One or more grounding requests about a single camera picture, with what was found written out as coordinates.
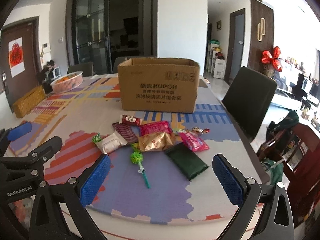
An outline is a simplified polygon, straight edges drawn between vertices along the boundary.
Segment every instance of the gold candy wrapper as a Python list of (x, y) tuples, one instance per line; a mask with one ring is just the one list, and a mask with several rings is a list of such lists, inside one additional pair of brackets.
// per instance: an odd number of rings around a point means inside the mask
[(163, 151), (173, 146), (175, 141), (173, 133), (157, 132), (139, 137), (139, 146), (142, 152)]
[(127, 141), (115, 131), (113, 134), (95, 143), (102, 153), (109, 154), (121, 146), (127, 144)]

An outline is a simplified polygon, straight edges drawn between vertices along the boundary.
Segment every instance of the pink candy package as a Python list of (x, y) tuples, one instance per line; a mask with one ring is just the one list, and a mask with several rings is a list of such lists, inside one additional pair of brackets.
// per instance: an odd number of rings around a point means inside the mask
[(168, 134), (172, 133), (172, 129), (168, 121), (159, 121), (143, 124), (140, 126), (140, 136), (144, 136), (150, 133), (156, 132), (166, 132)]
[(190, 132), (179, 133), (183, 143), (193, 152), (208, 150), (209, 146), (199, 136)]

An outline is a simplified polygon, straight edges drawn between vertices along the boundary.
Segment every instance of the colorful patterned tablecloth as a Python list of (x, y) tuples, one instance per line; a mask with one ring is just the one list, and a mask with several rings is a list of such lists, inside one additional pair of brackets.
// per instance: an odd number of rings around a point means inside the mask
[[(193, 114), (123, 111), (115, 75), (84, 78), (81, 86), (50, 96), (25, 116), (23, 120), (32, 123), (32, 131), (12, 142), (10, 150), (16, 156), (25, 156), (49, 138), (61, 137), (63, 147), (45, 164), (44, 173), (49, 184), (65, 183), (98, 158), (100, 151), (91, 142), (92, 136), (98, 132), (112, 134), (112, 123), (119, 120), (120, 114), (135, 115), (144, 123), (167, 120), (172, 128), (209, 128), (210, 133), (202, 138), (210, 149), (197, 155), (211, 165), (212, 158), (223, 153), (245, 177), (260, 183), (223, 106), (205, 86), (198, 88)], [(237, 207), (230, 203), (211, 168), (190, 182), (163, 152), (145, 153), (143, 166), (151, 185), (148, 189), (137, 165), (130, 161), (131, 153), (132, 148), (127, 146), (110, 154), (111, 170), (89, 208), (117, 218), (170, 225), (234, 215)]]

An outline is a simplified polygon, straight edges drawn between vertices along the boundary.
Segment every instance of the dark green package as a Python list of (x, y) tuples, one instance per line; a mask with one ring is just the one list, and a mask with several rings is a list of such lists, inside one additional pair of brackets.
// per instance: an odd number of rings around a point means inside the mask
[(192, 180), (201, 172), (208, 168), (193, 151), (184, 143), (176, 144), (164, 151), (168, 157), (178, 166), (179, 170), (189, 179)]

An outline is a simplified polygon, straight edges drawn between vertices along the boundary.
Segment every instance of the gold wall decoration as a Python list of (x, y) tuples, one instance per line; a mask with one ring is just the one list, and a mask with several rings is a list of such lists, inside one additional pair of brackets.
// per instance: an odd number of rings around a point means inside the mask
[(258, 41), (262, 41), (262, 36), (266, 35), (266, 20), (261, 18), (261, 22), (258, 24)]

